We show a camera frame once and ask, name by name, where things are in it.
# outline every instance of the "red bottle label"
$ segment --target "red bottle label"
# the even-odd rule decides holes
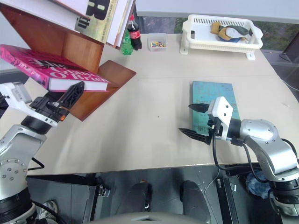
[[[131,37],[131,39],[137,39],[137,38],[139,38],[140,37],[139,30],[135,31],[135,32],[130,32],[130,37]]]

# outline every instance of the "green bottle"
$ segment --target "green bottle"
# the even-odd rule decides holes
[[[130,34],[129,34],[129,31],[127,29],[126,29],[126,32],[125,32],[125,37],[122,40],[121,52],[124,55],[131,55],[132,52],[133,52],[133,47],[131,45]]]

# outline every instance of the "white plastic basket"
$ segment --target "white plastic basket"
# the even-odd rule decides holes
[[[252,37],[249,41],[240,40],[237,43],[220,41],[217,35],[211,33],[213,22],[220,22],[224,27],[236,25],[248,30],[251,29]],[[194,39],[191,38],[191,31],[194,31]],[[255,60],[253,53],[256,49],[262,47],[262,36],[262,31],[250,20],[209,15],[189,15],[188,20],[183,23],[180,52],[183,55],[187,55],[189,48],[232,51],[246,53],[246,57],[249,60]]]

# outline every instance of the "wooden bookshelf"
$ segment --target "wooden bookshelf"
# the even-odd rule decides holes
[[[88,36],[4,4],[0,11],[32,50],[63,56],[111,82],[107,92],[85,92],[73,106],[71,114],[81,121],[136,74],[110,60],[99,67],[104,44]]]

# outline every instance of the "blue notebook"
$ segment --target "blue notebook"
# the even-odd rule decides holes
[[[235,100],[233,85],[230,83],[211,83],[193,81],[192,84],[192,103],[210,104],[213,99],[224,96],[233,107],[232,118],[240,119],[237,103]],[[192,130],[198,134],[208,135],[209,126],[207,113],[192,111]]]

